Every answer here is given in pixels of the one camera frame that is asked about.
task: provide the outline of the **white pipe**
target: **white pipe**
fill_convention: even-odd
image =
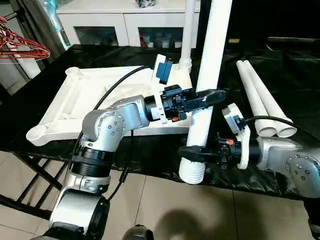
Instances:
[[[213,0],[206,30],[196,91],[216,89],[226,41],[232,0]],[[187,146],[206,146],[213,107],[192,112]],[[182,158],[180,178],[188,184],[201,183],[205,164]]]
[[[271,93],[269,92],[265,84],[262,82],[259,75],[251,66],[250,62],[248,60],[245,60],[244,63],[249,71],[249,74],[255,86],[255,89],[258,92],[268,114],[270,116],[281,118],[281,119],[292,122],[292,120],[289,119],[285,115],[285,113],[282,111],[282,109],[280,108],[280,106],[278,105],[274,97],[271,95]],[[289,126],[282,122],[274,121],[274,126],[276,129],[277,135],[282,138],[291,137],[297,132],[297,129],[295,127]]]
[[[179,61],[179,68],[186,68],[191,71],[191,39],[192,27],[194,24],[194,15],[196,8],[196,0],[185,1],[184,27],[182,35],[182,49],[181,58]]]
[[[261,101],[259,94],[253,84],[248,68],[242,61],[237,61],[238,68],[246,96],[249,100],[251,110],[254,116],[268,116],[267,110]],[[256,120],[254,123],[256,133],[261,137],[272,137],[276,134],[274,121],[268,119]]]

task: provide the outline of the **corrugated pipe end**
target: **corrugated pipe end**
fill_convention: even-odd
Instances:
[[[199,184],[204,179],[205,170],[204,163],[190,161],[183,157],[180,162],[179,176],[187,184]]]
[[[282,119],[292,122],[292,120],[287,117],[283,117]],[[276,134],[280,138],[289,138],[297,132],[297,129],[295,127],[285,124],[283,122],[275,121],[274,125],[276,129]]]
[[[254,123],[256,133],[261,137],[272,137],[277,133],[274,127],[274,121],[268,119],[259,119]]]
[[[191,67],[192,67],[192,61],[191,59],[180,59],[179,61],[179,68],[185,68],[188,69],[189,73],[191,72]]]

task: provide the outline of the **tile floor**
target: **tile floor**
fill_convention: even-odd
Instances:
[[[61,165],[52,161],[46,169],[55,175]],[[12,154],[0,151],[1,194],[17,198],[34,175]],[[106,196],[120,175],[111,171]],[[24,202],[36,203],[47,186],[40,179]],[[57,197],[53,189],[42,208],[52,210]],[[120,240],[127,229],[142,224],[155,240],[312,240],[307,220],[300,201],[129,174],[112,199],[103,239]],[[28,240],[47,228],[46,220],[0,205],[0,239]]]

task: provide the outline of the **white plastic base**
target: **white plastic base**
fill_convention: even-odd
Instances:
[[[83,118],[94,108],[103,94],[121,77],[138,67],[67,69],[67,76],[61,88],[39,124],[28,131],[26,138],[36,146],[45,145],[53,140],[76,139],[82,129]],[[107,97],[99,109],[105,109],[119,99],[153,95],[152,73],[152,69],[144,69],[128,77]],[[172,66],[167,86],[174,84],[180,85],[182,89],[192,88],[188,70],[179,69],[178,64]],[[165,85],[159,84],[160,91],[164,87]],[[184,121],[169,121],[164,125],[160,121],[154,121],[148,127],[135,130],[134,135],[186,134],[190,119],[191,113],[188,113],[188,119]]]

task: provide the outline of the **black tablecloth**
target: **black tablecloth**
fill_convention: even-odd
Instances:
[[[9,101],[0,106],[0,150],[67,161],[75,140],[52,141],[37,147],[26,139],[27,131],[39,123],[65,80],[65,70],[70,67],[81,69],[141,65],[152,67],[159,53],[171,58],[175,63],[180,58],[178,49],[72,46]],[[252,116],[236,67],[238,60],[245,59],[251,62],[286,115],[296,124],[320,136],[319,55],[308,52],[226,50],[218,86],[228,90],[228,98],[224,103],[214,107],[210,128],[212,139],[218,131],[222,137],[232,137],[221,114],[221,109],[228,104],[236,103],[245,117]],[[197,83],[200,63],[201,52],[195,50],[192,52],[190,75],[194,87]],[[177,149],[182,145],[182,137],[183,135],[136,136],[130,158],[127,155],[130,138],[125,137],[115,153],[113,167],[121,170],[131,160],[131,172],[180,181],[178,175],[180,157]],[[315,144],[300,131],[292,139],[308,146]],[[210,165],[202,184],[298,198],[290,180],[280,174],[259,171],[254,165],[250,165],[247,170],[236,168],[221,170]]]

